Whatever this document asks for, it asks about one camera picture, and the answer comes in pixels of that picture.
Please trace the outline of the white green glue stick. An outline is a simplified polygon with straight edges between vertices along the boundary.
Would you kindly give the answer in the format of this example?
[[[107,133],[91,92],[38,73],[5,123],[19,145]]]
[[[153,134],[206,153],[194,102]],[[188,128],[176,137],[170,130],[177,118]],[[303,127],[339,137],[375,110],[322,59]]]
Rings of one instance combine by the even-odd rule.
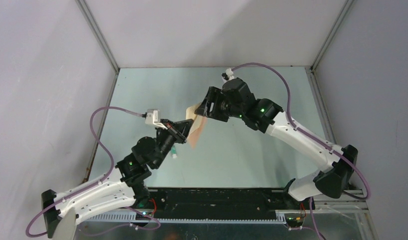
[[[177,151],[174,147],[171,149],[171,156],[173,159],[176,159],[178,157]]]

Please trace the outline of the tan paper envelope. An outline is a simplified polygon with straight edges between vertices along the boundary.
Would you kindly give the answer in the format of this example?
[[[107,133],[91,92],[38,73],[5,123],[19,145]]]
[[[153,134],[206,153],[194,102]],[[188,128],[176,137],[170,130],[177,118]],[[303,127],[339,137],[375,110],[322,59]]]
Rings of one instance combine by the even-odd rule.
[[[207,122],[207,118],[195,113],[195,111],[201,106],[202,102],[192,105],[186,109],[186,120],[193,120],[191,131],[203,128]]]

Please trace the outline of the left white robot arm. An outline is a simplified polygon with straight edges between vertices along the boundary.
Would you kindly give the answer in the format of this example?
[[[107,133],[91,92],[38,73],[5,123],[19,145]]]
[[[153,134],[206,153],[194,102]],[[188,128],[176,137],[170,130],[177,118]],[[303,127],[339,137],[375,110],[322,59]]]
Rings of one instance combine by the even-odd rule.
[[[43,192],[41,199],[47,237],[53,237],[57,225],[70,209],[75,209],[78,225],[113,209],[146,208],[151,196],[145,179],[161,166],[174,144],[186,143],[193,123],[192,119],[163,119],[163,127],[156,128],[156,137],[142,137],[132,147],[132,152],[112,167],[111,173],[65,192]]]

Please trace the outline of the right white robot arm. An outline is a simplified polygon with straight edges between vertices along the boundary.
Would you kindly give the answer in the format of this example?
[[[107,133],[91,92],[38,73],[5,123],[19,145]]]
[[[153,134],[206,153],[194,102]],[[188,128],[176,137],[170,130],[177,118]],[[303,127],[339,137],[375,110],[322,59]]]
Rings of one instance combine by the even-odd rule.
[[[282,201],[289,209],[295,209],[303,200],[317,195],[340,198],[354,172],[342,158],[354,163],[358,156],[355,147],[341,147],[314,136],[289,118],[287,112],[272,100],[255,98],[248,85],[239,78],[225,82],[222,88],[209,87],[194,113],[222,122],[239,118],[247,127],[280,139],[313,161],[317,171],[287,184]]]

